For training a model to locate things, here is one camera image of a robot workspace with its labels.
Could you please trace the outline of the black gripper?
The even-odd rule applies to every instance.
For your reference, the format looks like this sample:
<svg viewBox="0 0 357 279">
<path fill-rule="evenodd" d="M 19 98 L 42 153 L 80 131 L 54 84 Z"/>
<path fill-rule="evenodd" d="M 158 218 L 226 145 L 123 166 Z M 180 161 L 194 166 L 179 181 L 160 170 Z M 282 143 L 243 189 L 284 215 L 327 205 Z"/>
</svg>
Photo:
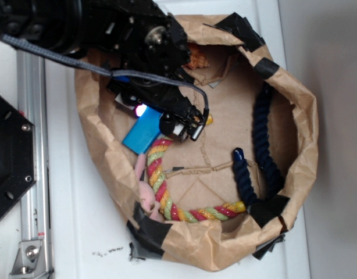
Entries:
<svg viewBox="0 0 357 279">
<path fill-rule="evenodd" d="M 121 69 L 181 81 L 191 51 L 185 31 L 172 15 L 154 1 L 108 1 L 106 10 L 116 20 L 111 36 L 122 56 Z M 163 112 L 159 130 L 174 141 L 196 141 L 205 127 L 205 112 L 196 109 L 178 85 L 127 76 L 110 80 L 107 88 L 126 105 L 144 103 Z"/>
</svg>

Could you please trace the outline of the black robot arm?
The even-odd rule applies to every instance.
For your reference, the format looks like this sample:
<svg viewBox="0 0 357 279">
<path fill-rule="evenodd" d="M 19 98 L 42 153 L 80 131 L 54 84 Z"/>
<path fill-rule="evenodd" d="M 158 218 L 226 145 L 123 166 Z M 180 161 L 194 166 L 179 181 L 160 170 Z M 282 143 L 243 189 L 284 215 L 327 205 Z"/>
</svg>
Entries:
<svg viewBox="0 0 357 279">
<path fill-rule="evenodd" d="M 180 92 L 193 87 L 187 34 L 154 1 L 0 1 L 0 41 L 109 77 L 118 103 L 157 110 L 174 140 L 197 140 L 206 125 L 209 109 Z"/>
</svg>

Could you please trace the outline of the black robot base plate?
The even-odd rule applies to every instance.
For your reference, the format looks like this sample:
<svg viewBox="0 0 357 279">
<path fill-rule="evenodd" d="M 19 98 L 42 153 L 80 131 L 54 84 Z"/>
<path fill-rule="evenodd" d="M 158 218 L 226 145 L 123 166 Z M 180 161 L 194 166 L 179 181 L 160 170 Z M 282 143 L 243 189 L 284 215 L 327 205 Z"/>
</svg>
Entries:
<svg viewBox="0 0 357 279">
<path fill-rule="evenodd" d="M 35 182 L 33 124 L 0 96 L 0 221 Z"/>
</svg>

